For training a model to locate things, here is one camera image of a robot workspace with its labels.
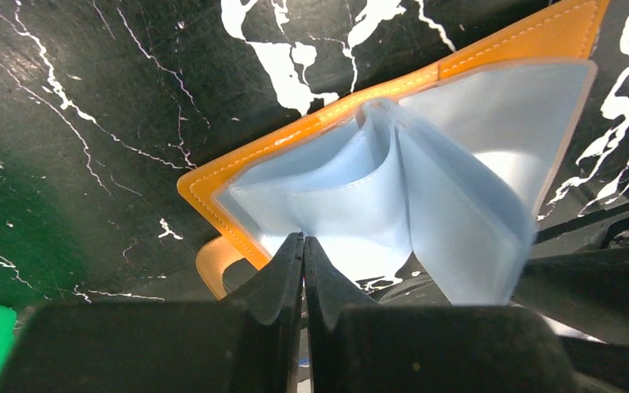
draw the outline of stitching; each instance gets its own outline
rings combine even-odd
[[[499,43],[497,43],[497,44],[493,45],[492,47],[486,48],[486,49],[484,49],[484,50],[480,51],[479,53],[477,53],[477,54],[475,54],[475,55],[473,55],[473,56],[470,56],[469,58],[464,59],[464,60],[460,61],[459,63],[454,64],[452,67],[450,67],[450,68],[448,68],[448,69],[443,70],[443,71],[442,71],[442,74],[444,74],[444,73],[446,73],[446,72],[450,72],[450,71],[451,71],[451,70],[453,70],[454,68],[459,67],[459,66],[461,66],[461,65],[463,65],[463,64],[465,64],[465,63],[468,63],[468,62],[470,62],[470,61],[472,61],[472,60],[476,59],[477,57],[479,57],[479,56],[483,55],[484,53],[488,53],[488,52],[492,51],[493,49],[496,49],[496,48],[498,48],[499,46],[501,46],[501,45],[503,45],[503,44],[505,44],[505,43],[507,43],[507,42],[509,42],[509,41],[512,41],[513,39],[517,38],[517,37],[518,37],[518,36],[520,36],[520,35],[524,35],[524,34],[526,34],[526,33],[530,32],[530,31],[532,31],[532,30],[534,30],[534,29],[538,29],[538,28],[539,28],[539,27],[541,27],[542,25],[545,25],[545,24],[547,24],[547,23],[551,22],[552,20],[554,20],[554,19],[556,19],[556,18],[558,18],[558,17],[560,17],[560,16],[562,16],[562,15],[568,14],[569,12],[571,12],[571,11],[575,11],[576,9],[578,9],[578,8],[580,8],[580,7],[582,7],[582,6],[586,5],[586,4],[592,4],[592,3],[594,3],[594,4],[596,5],[597,1],[596,1],[596,0],[592,0],[592,1],[590,1],[590,2],[580,3],[580,4],[577,4],[576,6],[574,6],[574,7],[572,7],[572,8],[569,8],[569,9],[567,9],[567,10],[563,11],[563,12],[560,12],[559,14],[555,14],[555,15],[553,15],[553,16],[551,16],[551,17],[548,17],[548,18],[546,18],[546,19],[542,20],[541,22],[539,22],[539,23],[537,23],[537,24],[535,24],[535,25],[533,25],[533,26],[529,27],[528,29],[521,30],[521,31],[517,32],[516,34],[513,34],[513,35],[509,36],[508,38],[506,38],[506,39],[504,39],[504,40],[500,41]],[[595,12],[592,12],[592,18],[591,18],[591,20],[590,20],[590,24],[589,24],[589,26],[587,27],[587,31],[586,31],[586,33],[585,33],[585,38],[584,38],[584,40],[583,40],[583,42],[582,42],[582,47],[581,47],[581,50],[580,50],[580,56],[582,56],[582,53],[585,51],[585,46],[586,46],[586,44],[587,44],[587,39],[588,39],[588,38],[589,38],[589,36],[590,36],[591,26],[592,26],[592,24],[594,23],[594,19],[595,19],[595,17],[596,17],[596,11],[595,11]]]
[[[501,45],[503,45],[503,44],[505,44],[505,43],[507,43],[507,42],[509,42],[509,41],[511,41],[511,40],[513,40],[513,39],[515,39],[515,38],[517,38],[517,37],[518,37],[518,36],[520,36],[520,35],[524,35],[525,33],[529,32],[529,31],[532,31],[532,30],[534,30],[534,29],[537,29],[537,28],[541,27],[542,25],[544,25],[544,24],[546,24],[546,23],[551,22],[553,19],[560,17],[561,15],[565,15],[565,14],[569,13],[570,11],[574,11],[574,10],[576,10],[576,9],[578,9],[578,8],[580,8],[580,7],[584,6],[584,5],[586,5],[586,4],[592,4],[592,3],[594,3],[594,4],[595,4],[595,12],[592,12],[592,17],[591,17],[591,20],[590,20],[590,24],[589,24],[589,25],[588,25],[588,27],[587,27],[587,31],[586,31],[586,33],[585,33],[585,39],[584,39],[584,40],[583,40],[583,42],[582,42],[582,47],[581,47],[581,50],[580,50],[580,56],[582,56],[582,53],[585,51],[585,46],[586,46],[586,44],[587,44],[587,39],[589,39],[589,35],[591,34],[591,27],[592,27],[592,25],[594,24],[594,19],[595,19],[595,17],[596,17],[596,8],[598,7],[598,4],[597,4],[597,1],[596,1],[596,0],[592,0],[592,1],[590,1],[590,2],[584,2],[584,3],[577,4],[576,6],[574,6],[574,7],[572,7],[572,8],[569,8],[569,9],[567,9],[567,10],[565,10],[565,11],[563,11],[563,12],[559,13],[559,14],[556,14],[556,15],[554,15],[554,16],[551,16],[551,17],[549,17],[549,18],[546,18],[546,19],[544,19],[543,21],[541,21],[541,22],[539,22],[539,23],[537,23],[537,24],[535,24],[535,25],[533,25],[533,26],[531,26],[531,27],[529,27],[529,28],[527,28],[527,29],[525,29],[525,30],[519,31],[519,32],[518,32],[518,33],[516,33],[516,34],[511,35],[510,37],[508,37],[508,38],[506,38],[506,39],[504,39],[504,40],[500,41],[499,43],[497,43],[497,44],[493,45],[492,47],[489,47],[489,48],[487,48],[487,49],[485,49],[485,50],[483,50],[483,51],[480,51],[479,53],[477,53],[477,54],[475,54],[475,55],[473,55],[473,56],[471,56],[471,57],[469,57],[469,58],[467,58],[467,59],[465,59],[465,60],[462,60],[462,61],[460,61],[459,63],[454,64],[451,68],[448,68],[448,69],[443,70],[443,71],[442,71],[442,73],[444,74],[444,73],[446,73],[446,72],[449,72],[450,70],[453,70],[454,68],[456,68],[456,67],[458,67],[458,66],[461,66],[461,65],[463,65],[463,64],[465,64],[465,63],[467,63],[467,62],[469,62],[469,61],[472,61],[473,59],[475,59],[475,58],[477,58],[477,57],[481,56],[482,54],[484,54],[484,53],[488,53],[488,52],[492,51],[493,49],[496,49],[497,47],[499,47],[499,46],[501,46]],[[406,88],[407,86],[409,86],[409,85],[411,85],[411,84],[416,84],[416,83],[418,83],[418,82],[421,82],[421,81],[424,81],[424,80],[426,80],[426,79],[429,79],[429,78],[433,77],[434,75],[437,75],[437,72],[438,72],[437,70],[434,70],[434,71],[433,71],[432,73],[430,73],[430,74],[424,75],[424,76],[419,77],[419,78],[414,79],[414,80],[411,80],[411,81],[409,81],[408,83],[406,83],[406,84],[402,84],[402,85],[401,85],[401,86],[399,86],[399,87],[392,88],[392,89],[390,89],[390,90],[386,91],[386,92],[385,92],[385,93],[383,93],[383,94],[394,94],[394,93],[398,93],[401,89]],[[356,105],[360,104],[360,102],[362,102],[363,100],[364,100],[364,99],[361,97],[361,98],[359,98],[358,100],[354,100],[353,102],[350,102],[350,103],[349,103],[349,104],[347,104],[347,105],[341,106],[341,107],[339,107],[338,109],[336,109],[335,111],[332,111],[330,114],[328,114],[328,115],[327,115],[327,118],[336,117],[336,116],[338,116],[339,114],[341,114],[342,112],[344,112],[344,111],[348,111],[348,110],[349,110],[352,106],[356,106]],[[293,139],[294,137],[296,137],[297,135],[299,135],[299,134],[301,134],[301,133],[306,133],[307,131],[309,131],[310,129],[312,129],[312,128],[314,128],[314,127],[319,127],[321,124],[322,124],[322,120],[321,120],[321,118],[320,118],[320,120],[319,120],[319,121],[317,121],[317,123],[312,124],[310,127],[307,127],[307,128],[305,128],[305,129],[302,129],[302,130],[298,130],[298,131],[296,131],[295,133],[293,133],[293,134],[291,134],[291,135],[289,135],[289,136],[286,136],[285,138],[281,138],[281,139],[279,139],[278,141],[276,141],[276,142],[272,143],[271,145],[268,145],[267,147],[264,147],[264,148],[262,148],[262,149],[260,149],[260,150],[258,150],[258,151],[255,151],[255,152],[251,153],[249,156],[244,156],[243,158],[240,158],[240,159],[238,159],[238,160],[235,160],[233,163],[228,164],[228,165],[226,165],[226,166],[224,166],[224,167],[222,167],[222,168],[220,168],[220,169],[218,169],[218,170],[216,170],[216,171],[214,171],[214,172],[211,172],[210,174],[206,174],[206,175],[204,175],[202,178],[197,179],[196,181],[194,181],[194,183],[192,183],[191,185],[189,185],[189,192],[190,192],[190,193],[194,196],[194,198],[195,198],[195,199],[196,199],[196,200],[197,200],[197,201],[198,201],[198,202],[199,202],[199,203],[200,203],[200,204],[204,207],[204,209],[205,209],[205,210],[206,210],[206,211],[207,211],[210,215],[212,215],[212,216],[213,216],[213,217],[214,217],[214,218],[215,218],[215,219],[216,219],[216,220],[220,223],[220,225],[221,225],[221,226],[222,226],[225,230],[227,230],[227,231],[228,231],[228,233],[230,233],[230,235],[232,235],[232,236],[233,236],[233,238],[234,238],[234,239],[235,239],[235,240],[236,240],[236,241],[240,244],[240,246],[242,246],[242,248],[243,248],[244,250],[246,250],[246,251],[247,251],[247,253],[248,253],[250,256],[252,256],[252,257],[256,257],[256,255],[254,255],[254,253],[250,250],[250,247],[249,247],[249,246],[247,246],[247,245],[246,245],[246,244],[245,244],[242,240],[240,240],[240,238],[239,238],[239,237],[235,234],[235,232],[233,232],[233,230],[232,230],[232,229],[230,229],[230,227],[228,227],[228,225],[226,225],[226,224],[225,224],[225,222],[223,222],[223,220],[222,220],[222,219],[220,219],[220,218],[218,217],[218,215],[217,215],[217,214],[216,214],[213,210],[211,210],[211,209],[209,208],[209,206],[208,206],[208,205],[207,205],[207,204],[206,204],[206,203],[205,203],[205,202],[204,202],[204,201],[203,201],[203,200],[202,200],[202,199],[201,199],[201,198],[200,198],[200,197],[199,197],[199,196],[198,196],[198,195],[194,192],[193,188],[194,188],[196,185],[198,185],[200,182],[202,182],[202,181],[206,180],[207,178],[213,177],[213,176],[215,176],[215,175],[217,175],[217,174],[219,174],[219,173],[223,172],[223,171],[224,171],[224,170],[226,170],[227,168],[230,168],[230,167],[232,167],[232,166],[235,166],[235,165],[236,165],[237,163],[239,163],[239,162],[242,162],[242,161],[245,161],[245,160],[249,160],[249,159],[251,159],[253,156],[257,156],[257,155],[259,155],[259,154],[261,154],[261,153],[263,153],[263,152],[265,152],[265,151],[269,151],[269,150],[273,149],[274,147],[279,146],[280,144],[282,144],[282,143],[284,143],[284,142],[286,142],[286,141],[289,141],[289,140]]]

